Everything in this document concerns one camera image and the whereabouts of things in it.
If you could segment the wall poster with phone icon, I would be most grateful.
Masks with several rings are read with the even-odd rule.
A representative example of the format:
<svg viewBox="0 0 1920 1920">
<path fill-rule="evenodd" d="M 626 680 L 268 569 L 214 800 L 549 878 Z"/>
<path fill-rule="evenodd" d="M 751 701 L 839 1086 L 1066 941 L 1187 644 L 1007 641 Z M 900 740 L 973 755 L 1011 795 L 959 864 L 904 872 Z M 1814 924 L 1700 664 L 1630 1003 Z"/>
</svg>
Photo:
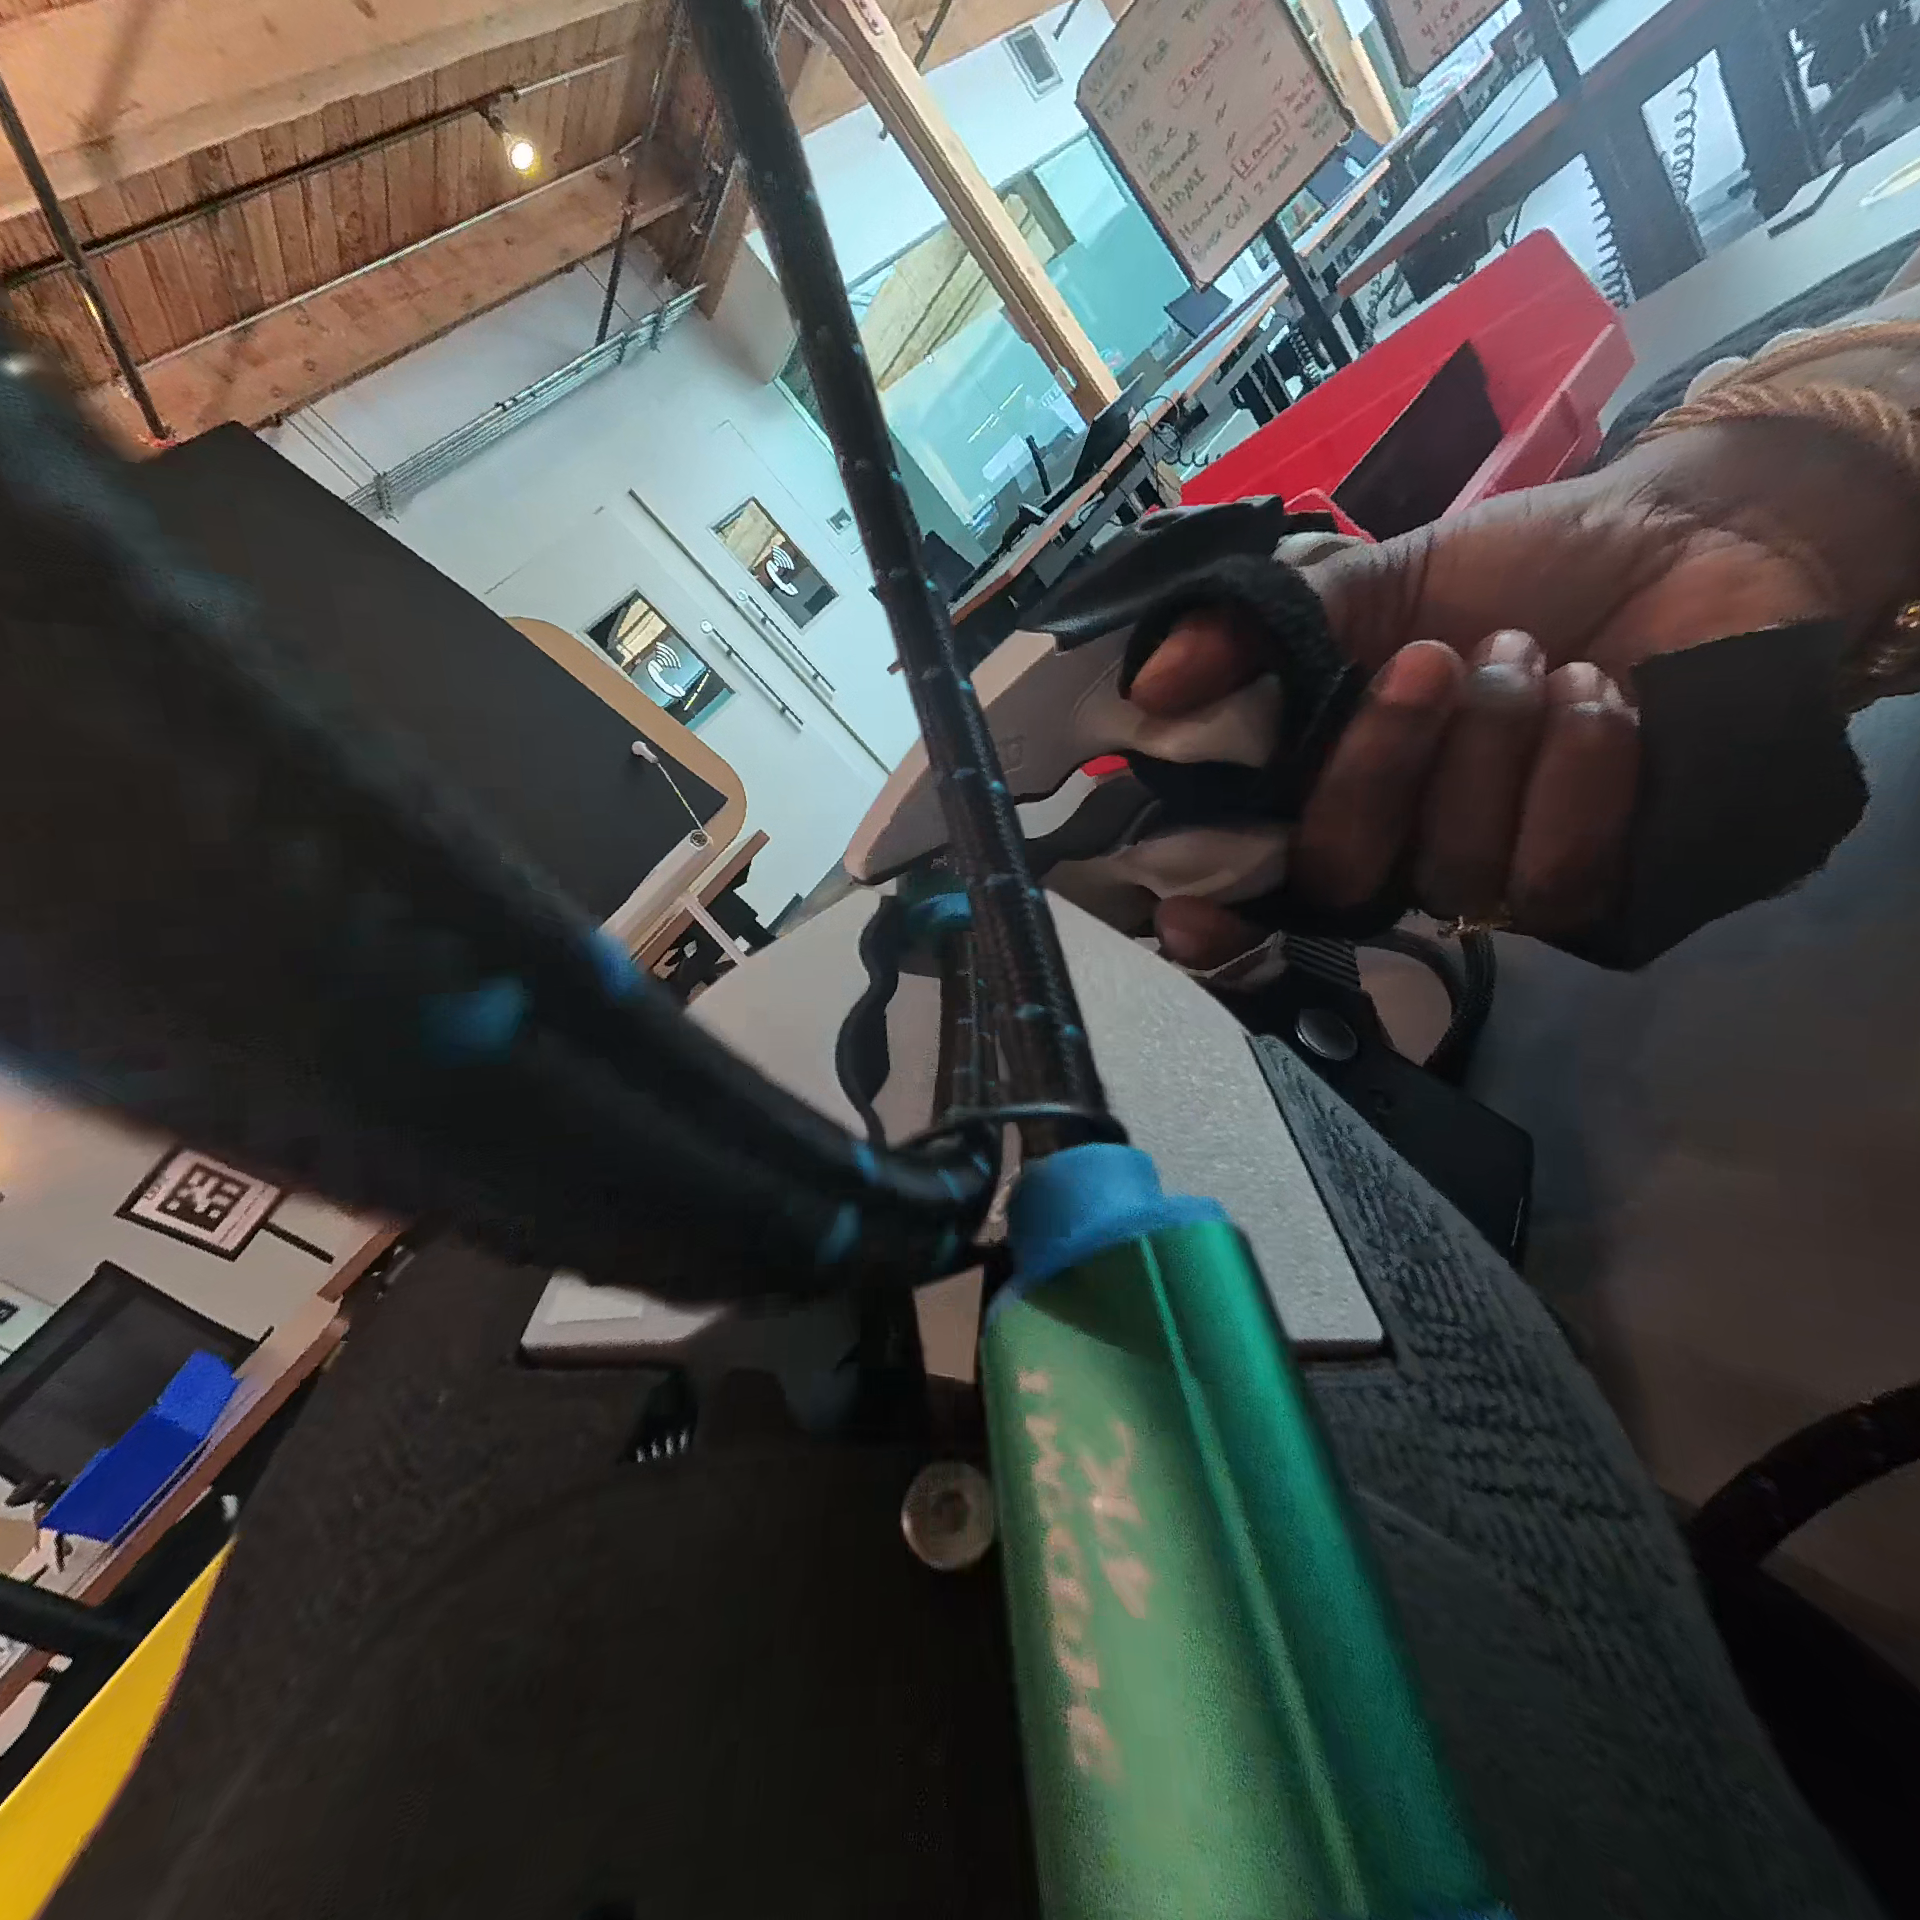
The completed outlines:
<svg viewBox="0 0 1920 1920">
<path fill-rule="evenodd" d="M 758 498 L 744 498 L 713 524 L 713 534 L 796 629 L 839 599 L 834 583 Z"/>
<path fill-rule="evenodd" d="M 734 698 L 733 683 L 639 589 L 588 621 L 587 638 L 663 712 L 691 731 Z"/>
</svg>

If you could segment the person's right hand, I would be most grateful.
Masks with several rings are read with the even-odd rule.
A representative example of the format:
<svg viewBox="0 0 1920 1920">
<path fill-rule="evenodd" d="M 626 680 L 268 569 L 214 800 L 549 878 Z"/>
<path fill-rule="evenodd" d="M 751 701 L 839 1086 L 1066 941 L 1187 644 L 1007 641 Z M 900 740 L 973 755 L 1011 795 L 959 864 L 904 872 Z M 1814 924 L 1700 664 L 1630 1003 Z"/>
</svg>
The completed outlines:
<svg viewBox="0 0 1920 1920">
<path fill-rule="evenodd" d="M 1288 904 L 1341 917 L 1397 892 L 1575 950 L 1628 885 L 1630 675 L 1801 621 L 1880 638 L 1917 597 L 1917 482 L 1817 420 L 1723 420 L 1305 578 L 1366 690 L 1295 827 Z"/>
</svg>

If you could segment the handwritten whiteboard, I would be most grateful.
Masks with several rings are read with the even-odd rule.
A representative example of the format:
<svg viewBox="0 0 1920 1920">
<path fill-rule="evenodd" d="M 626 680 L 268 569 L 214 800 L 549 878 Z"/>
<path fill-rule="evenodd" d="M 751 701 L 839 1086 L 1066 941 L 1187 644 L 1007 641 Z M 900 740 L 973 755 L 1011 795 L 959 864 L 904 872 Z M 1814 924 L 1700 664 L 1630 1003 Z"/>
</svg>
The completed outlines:
<svg viewBox="0 0 1920 1920">
<path fill-rule="evenodd" d="M 1509 2 L 1371 2 L 1395 70 L 1416 85 L 1458 52 Z"/>
<path fill-rule="evenodd" d="M 1284 2 L 1132 2 L 1075 104 L 1193 285 L 1216 284 L 1356 129 Z"/>
</svg>

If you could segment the black panel with wooden rim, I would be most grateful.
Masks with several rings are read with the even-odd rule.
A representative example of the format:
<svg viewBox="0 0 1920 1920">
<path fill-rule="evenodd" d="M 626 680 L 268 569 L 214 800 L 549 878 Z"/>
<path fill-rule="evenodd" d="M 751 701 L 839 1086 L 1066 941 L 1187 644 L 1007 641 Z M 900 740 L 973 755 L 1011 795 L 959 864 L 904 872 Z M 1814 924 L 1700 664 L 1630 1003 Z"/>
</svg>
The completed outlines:
<svg viewBox="0 0 1920 1920">
<path fill-rule="evenodd" d="M 751 873 L 765 836 L 749 832 L 738 772 L 582 635 L 493 611 L 241 425 L 136 462 L 130 478 L 356 722 L 634 954 L 657 955 L 685 900 L 711 905 Z M 667 781 L 633 754 L 640 736 L 709 847 L 688 841 Z"/>
</svg>

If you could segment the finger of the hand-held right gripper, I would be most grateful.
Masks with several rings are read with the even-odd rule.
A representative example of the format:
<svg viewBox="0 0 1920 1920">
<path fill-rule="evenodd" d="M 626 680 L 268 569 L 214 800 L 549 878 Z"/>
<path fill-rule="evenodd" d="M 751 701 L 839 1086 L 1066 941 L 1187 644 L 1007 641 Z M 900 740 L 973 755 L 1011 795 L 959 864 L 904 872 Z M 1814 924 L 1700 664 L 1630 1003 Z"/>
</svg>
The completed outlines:
<svg viewBox="0 0 1920 1920">
<path fill-rule="evenodd" d="M 1017 631 L 973 672 L 1028 852 L 1038 869 L 1117 845 L 1140 815 L 1135 758 L 1151 755 L 1147 722 L 1120 693 L 1123 640 L 1061 647 Z M 946 852 L 948 822 L 924 740 L 906 748 L 845 852 L 845 873 L 879 885 Z"/>
</svg>

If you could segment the black bin divider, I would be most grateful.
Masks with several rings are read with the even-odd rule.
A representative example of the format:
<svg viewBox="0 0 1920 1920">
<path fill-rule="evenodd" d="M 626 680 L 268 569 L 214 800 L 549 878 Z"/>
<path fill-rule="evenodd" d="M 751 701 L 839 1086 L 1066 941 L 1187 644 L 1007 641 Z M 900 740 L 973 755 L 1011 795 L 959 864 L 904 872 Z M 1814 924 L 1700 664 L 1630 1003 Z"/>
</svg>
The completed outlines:
<svg viewBox="0 0 1920 1920">
<path fill-rule="evenodd" d="M 1415 532 L 1453 507 L 1502 439 L 1481 350 L 1461 341 L 1335 488 L 1332 501 L 1374 540 Z"/>
</svg>

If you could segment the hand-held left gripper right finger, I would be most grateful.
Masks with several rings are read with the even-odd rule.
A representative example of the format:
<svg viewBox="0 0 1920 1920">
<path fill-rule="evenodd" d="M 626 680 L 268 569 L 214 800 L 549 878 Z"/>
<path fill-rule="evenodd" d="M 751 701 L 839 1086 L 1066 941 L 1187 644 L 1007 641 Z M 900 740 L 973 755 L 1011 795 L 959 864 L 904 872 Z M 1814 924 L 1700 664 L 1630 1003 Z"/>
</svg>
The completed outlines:
<svg viewBox="0 0 1920 1920">
<path fill-rule="evenodd" d="M 1311 1359 L 1384 1352 L 1381 1314 L 1308 1171 L 1252 1033 L 1200 981 L 1054 896 L 1102 1090 L 1163 1185 L 1210 1198 L 1252 1247 L 1271 1303 Z"/>
</svg>

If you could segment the blue plastic bin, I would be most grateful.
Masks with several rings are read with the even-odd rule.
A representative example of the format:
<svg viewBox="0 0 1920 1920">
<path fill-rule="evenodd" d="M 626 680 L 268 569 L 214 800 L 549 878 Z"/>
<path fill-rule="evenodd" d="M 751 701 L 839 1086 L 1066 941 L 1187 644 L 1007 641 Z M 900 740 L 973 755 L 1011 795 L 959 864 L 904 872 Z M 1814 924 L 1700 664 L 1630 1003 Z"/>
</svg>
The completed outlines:
<svg viewBox="0 0 1920 1920">
<path fill-rule="evenodd" d="M 220 1356 L 196 1352 L 118 1439 L 96 1452 L 42 1513 L 42 1532 L 113 1546 L 210 1442 L 238 1388 Z"/>
</svg>

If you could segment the black computer monitor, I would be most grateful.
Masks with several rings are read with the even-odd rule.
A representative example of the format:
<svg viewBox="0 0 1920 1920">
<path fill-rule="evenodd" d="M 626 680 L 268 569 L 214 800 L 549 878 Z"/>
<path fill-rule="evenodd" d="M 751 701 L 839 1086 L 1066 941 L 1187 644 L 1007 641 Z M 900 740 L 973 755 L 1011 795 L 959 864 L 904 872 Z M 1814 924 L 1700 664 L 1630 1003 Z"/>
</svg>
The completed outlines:
<svg viewBox="0 0 1920 1920">
<path fill-rule="evenodd" d="M 194 1353 L 245 1364 L 260 1340 L 102 1259 L 3 1359 L 6 1485 L 71 1483 L 161 1398 Z"/>
</svg>

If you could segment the red plastic bin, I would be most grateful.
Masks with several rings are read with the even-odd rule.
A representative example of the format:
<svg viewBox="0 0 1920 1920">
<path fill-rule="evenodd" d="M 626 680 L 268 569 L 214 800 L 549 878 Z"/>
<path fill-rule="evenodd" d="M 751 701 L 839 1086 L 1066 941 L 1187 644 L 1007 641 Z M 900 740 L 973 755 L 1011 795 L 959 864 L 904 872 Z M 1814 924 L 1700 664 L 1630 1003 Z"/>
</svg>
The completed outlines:
<svg viewBox="0 0 1920 1920">
<path fill-rule="evenodd" d="M 1330 515 L 1342 532 L 1377 540 L 1332 492 L 1463 341 L 1481 352 L 1502 439 L 1442 517 L 1586 467 L 1634 352 L 1573 253 L 1534 232 L 1200 467 L 1183 486 L 1183 506 L 1279 498 L 1292 514 Z"/>
</svg>

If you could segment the black and white fiducial tag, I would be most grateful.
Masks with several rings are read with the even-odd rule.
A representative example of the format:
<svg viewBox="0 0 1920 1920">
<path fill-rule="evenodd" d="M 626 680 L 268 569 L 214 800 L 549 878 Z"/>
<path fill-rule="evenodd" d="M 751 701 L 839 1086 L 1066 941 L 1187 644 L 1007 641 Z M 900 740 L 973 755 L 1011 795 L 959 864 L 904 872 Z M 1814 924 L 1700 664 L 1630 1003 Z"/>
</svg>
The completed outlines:
<svg viewBox="0 0 1920 1920">
<path fill-rule="evenodd" d="M 153 1164 L 115 1208 L 113 1218 L 236 1263 L 268 1228 L 286 1187 L 216 1156 L 174 1146 Z"/>
</svg>

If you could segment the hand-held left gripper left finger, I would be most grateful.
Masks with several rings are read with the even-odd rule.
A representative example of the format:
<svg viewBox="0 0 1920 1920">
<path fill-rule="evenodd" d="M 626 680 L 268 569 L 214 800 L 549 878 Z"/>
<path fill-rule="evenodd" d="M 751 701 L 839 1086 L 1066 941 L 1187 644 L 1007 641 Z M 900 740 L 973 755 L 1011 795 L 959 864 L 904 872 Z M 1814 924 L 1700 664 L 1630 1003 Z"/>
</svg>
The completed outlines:
<svg viewBox="0 0 1920 1920">
<path fill-rule="evenodd" d="M 725 972 L 691 1018 L 786 1092 L 867 1135 L 837 1069 L 845 1019 L 869 987 L 859 939 L 879 900 L 851 896 Z M 937 1118 L 942 986 L 903 972 L 884 1014 L 888 1073 L 874 1107 L 891 1143 Z M 559 1269 L 520 1335 L 532 1365 L 837 1365 L 859 1340 L 852 1298 L 794 1308 L 676 1306 L 634 1286 L 590 1284 Z"/>
</svg>

